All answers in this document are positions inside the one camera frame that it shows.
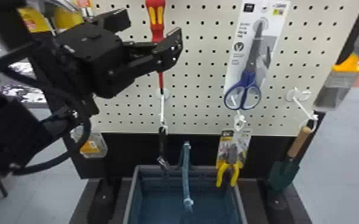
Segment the red and yellow screwdriver handle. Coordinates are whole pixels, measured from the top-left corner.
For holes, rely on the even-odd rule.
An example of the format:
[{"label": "red and yellow screwdriver handle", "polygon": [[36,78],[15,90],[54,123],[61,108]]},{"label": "red and yellow screwdriver handle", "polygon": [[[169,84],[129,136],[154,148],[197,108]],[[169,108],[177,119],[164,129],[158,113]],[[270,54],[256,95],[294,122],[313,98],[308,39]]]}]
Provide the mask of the red and yellow screwdriver handle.
[{"label": "red and yellow screwdriver handle", "polygon": [[165,0],[145,0],[145,5],[150,18],[151,41],[159,43],[164,39],[164,9]]}]

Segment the blue tube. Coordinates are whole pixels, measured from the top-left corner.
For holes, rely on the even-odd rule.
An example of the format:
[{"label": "blue tube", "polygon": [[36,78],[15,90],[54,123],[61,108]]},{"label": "blue tube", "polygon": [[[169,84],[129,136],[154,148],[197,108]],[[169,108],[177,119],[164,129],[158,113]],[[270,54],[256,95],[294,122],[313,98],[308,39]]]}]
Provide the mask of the blue tube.
[{"label": "blue tube", "polygon": [[182,188],[184,190],[184,207],[185,213],[192,212],[193,200],[189,193],[189,155],[190,155],[191,145],[189,142],[185,142],[183,146],[184,150],[184,163],[182,165]]}]

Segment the blue scissors handle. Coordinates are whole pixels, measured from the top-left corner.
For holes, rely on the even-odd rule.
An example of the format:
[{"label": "blue scissors handle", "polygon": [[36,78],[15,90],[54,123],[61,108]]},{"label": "blue scissors handle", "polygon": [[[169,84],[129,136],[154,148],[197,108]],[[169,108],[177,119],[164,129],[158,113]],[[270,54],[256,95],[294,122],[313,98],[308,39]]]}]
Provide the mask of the blue scissors handle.
[{"label": "blue scissors handle", "polygon": [[[255,91],[257,99],[253,104],[245,105],[251,89]],[[244,70],[241,80],[233,85],[225,94],[224,104],[230,110],[250,110],[260,103],[261,96],[259,86],[256,84],[256,73]]]}]

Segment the black cable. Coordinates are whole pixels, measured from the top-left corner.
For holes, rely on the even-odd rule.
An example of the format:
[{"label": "black cable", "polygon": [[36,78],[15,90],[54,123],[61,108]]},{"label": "black cable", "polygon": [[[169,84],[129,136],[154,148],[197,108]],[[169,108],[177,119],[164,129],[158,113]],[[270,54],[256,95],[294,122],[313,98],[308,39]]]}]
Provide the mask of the black cable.
[{"label": "black cable", "polygon": [[61,89],[53,88],[47,85],[43,85],[40,82],[38,82],[36,79],[32,79],[30,77],[24,76],[16,71],[14,71],[11,68],[7,68],[5,70],[1,70],[0,72],[3,72],[4,75],[7,77],[14,79],[16,81],[19,81],[21,83],[27,84],[29,86],[39,88],[44,92],[48,92],[51,94],[54,94],[58,97],[64,98],[69,104],[70,107],[75,110],[78,114],[79,120],[81,120],[83,125],[83,132],[82,136],[79,138],[78,142],[75,143],[73,150],[67,150],[65,153],[62,153],[61,155],[46,161],[44,163],[39,163],[32,166],[27,166],[20,169],[14,169],[13,174],[15,175],[26,175],[31,173],[40,172],[46,169],[50,169],[56,165],[59,165],[60,163],[66,161],[68,158],[70,158],[74,153],[79,153],[81,147],[84,145],[84,143],[88,140],[90,134],[91,134],[91,122],[89,120],[89,117],[87,115],[86,109],[83,106],[83,104],[78,101],[75,97],[68,94],[67,92],[62,91]]}]

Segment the yellow pliers handle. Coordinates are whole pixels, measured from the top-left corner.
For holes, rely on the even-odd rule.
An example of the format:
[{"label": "yellow pliers handle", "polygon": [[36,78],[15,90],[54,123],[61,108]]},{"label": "yellow pliers handle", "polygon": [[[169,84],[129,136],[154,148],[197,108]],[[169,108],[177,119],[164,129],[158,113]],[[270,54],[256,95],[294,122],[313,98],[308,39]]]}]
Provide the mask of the yellow pliers handle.
[{"label": "yellow pliers handle", "polygon": [[237,183],[238,180],[238,176],[239,176],[239,169],[240,167],[242,167],[242,162],[241,161],[237,161],[235,164],[228,164],[226,162],[222,163],[221,166],[219,167],[218,171],[217,171],[217,181],[216,181],[216,187],[220,187],[222,184],[222,176],[224,175],[224,172],[229,168],[229,167],[233,168],[233,176],[231,177],[231,186],[235,186],[235,184]]}]

